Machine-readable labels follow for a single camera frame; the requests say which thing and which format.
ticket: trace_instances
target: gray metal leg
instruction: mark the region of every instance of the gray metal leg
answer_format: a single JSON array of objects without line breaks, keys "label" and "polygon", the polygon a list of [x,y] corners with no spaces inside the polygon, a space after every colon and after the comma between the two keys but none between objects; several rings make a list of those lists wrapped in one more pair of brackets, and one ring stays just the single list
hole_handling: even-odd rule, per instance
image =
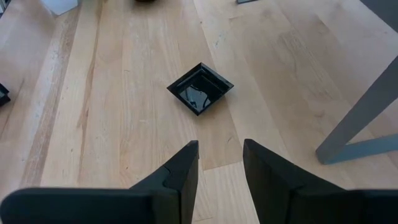
[{"label": "gray metal leg", "polygon": [[398,98],[398,57],[370,86],[317,149],[322,164],[370,156],[398,149],[398,134],[346,144]]}]

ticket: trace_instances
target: wooden floor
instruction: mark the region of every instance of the wooden floor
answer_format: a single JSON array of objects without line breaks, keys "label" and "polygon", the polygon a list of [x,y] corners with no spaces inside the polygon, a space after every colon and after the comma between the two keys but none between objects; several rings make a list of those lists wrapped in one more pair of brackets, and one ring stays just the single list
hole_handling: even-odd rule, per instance
[{"label": "wooden floor", "polygon": [[[321,165],[315,149],[398,54],[359,0],[84,0],[0,19],[0,198],[29,186],[127,188],[200,143],[194,222],[258,223],[245,138],[346,189],[398,188],[398,153]],[[235,87],[196,117],[166,87],[199,62]],[[398,105],[355,141],[398,131]]]}]

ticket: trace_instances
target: white object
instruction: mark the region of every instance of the white object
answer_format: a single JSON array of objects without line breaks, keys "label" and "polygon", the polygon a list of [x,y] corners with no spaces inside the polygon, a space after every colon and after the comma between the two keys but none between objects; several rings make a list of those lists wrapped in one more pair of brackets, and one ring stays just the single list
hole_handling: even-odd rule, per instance
[{"label": "white object", "polygon": [[45,7],[56,15],[61,15],[78,5],[77,0],[42,0]]}]

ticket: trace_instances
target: floor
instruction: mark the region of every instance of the floor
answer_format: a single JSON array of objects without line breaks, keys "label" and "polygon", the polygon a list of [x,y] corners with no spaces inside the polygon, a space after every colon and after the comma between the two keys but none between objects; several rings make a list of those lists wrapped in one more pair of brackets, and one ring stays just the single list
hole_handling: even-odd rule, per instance
[{"label": "floor", "polygon": [[[193,221],[258,223],[251,138],[346,189],[398,188],[398,153],[323,166],[315,149],[398,55],[359,0],[84,0],[0,19],[0,198],[28,186],[127,188],[200,143]],[[166,87],[207,64],[235,87],[199,117]],[[394,103],[354,141],[398,130]]]}]

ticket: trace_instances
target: black object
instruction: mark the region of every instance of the black object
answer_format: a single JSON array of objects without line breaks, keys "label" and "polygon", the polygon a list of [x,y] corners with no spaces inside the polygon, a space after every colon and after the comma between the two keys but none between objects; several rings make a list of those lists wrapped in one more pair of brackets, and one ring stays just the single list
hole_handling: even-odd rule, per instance
[{"label": "black object", "polygon": [[0,83],[0,106],[5,105],[10,102],[11,99],[7,96],[9,91]]},{"label": "black object", "polygon": [[196,115],[204,112],[232,89],[229,81],[200,63],[167,89]]},{"label": "black object", "polygon": [[398,190],[344,190],[251,139],[243,161],[260,223],[398,223]]},{"label": "black object", "polygon": [[361,2],[398,32],[397,0],[361,0]]},{"label": "black object", "polygon": [[236,0],[236,2],[238,4],[247,3],[247,2],[251,2],[251,1],[257,1],[257,0]]},{"label": "black object", "polygon": [[0,216],[3,224],[191,224],[197,183],[198,141],[191,141],[130,189],[18,190],[4,199]]}]

